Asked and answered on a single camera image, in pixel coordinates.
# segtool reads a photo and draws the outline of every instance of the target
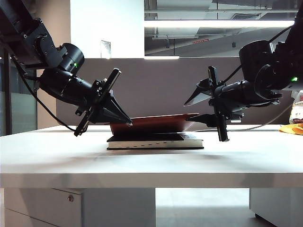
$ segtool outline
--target air vent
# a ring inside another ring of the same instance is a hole
[[[259,17],[259,15],[252,15],[252,14],[238,14],[236,13],[235,15],[233,15],[232,20],[254,20],[257,17]]]

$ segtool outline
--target white drawer cabinet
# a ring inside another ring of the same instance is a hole
[[[4,205],[5,227],[155,227],[156,223],[154,188],[7,188]],[[16,220],[26,220],[26,225],[15,225]]]

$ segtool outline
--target black robotic arm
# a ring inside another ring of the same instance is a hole
[[[284,43],[278,43],[274,50],[272,41],[290,29]],[[243,110],[279,104],[282,94],[279,90],[301,90],[303,88],[303,5],[294,25],[283,30],[273,39],[252,42],[239,51],[244,80],[227,85],[219,81],[216,69],[208,68],[209,78],[196,85],[192,96],[185,102],[193,105],[210,98],[209,105],[214,114],[192,117],[189,121],[206,123],[217,127],[219,140],[228,141],[226,121],[241,121]]]
[[[22,0],[0,0],[0,45],[10,53],[23,78],[36,80],[51,96],[78,106],[76,114],[85,113],[75,131],[81,135],[88,123],[132,120],[122,110],[111,90],[121,74],[114,69],[108,79],[90,84],[76,74],[84,63],[84,55],[73,44],[55,47],[40,18],[33,18]],[[44,69],[37,78],[30,78],[27,69]]]

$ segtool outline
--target ceiling light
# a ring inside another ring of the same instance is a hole
[[[145,56],[144,59],[146,60],[173,60],[179,59],[179,56]]]
[[[293,20],[145,20],[145,27],[289,27]]]

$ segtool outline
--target book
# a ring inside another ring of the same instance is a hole
[[[194,132],[114,135],[107,140],[107,149],[203,149],[199,135]]]

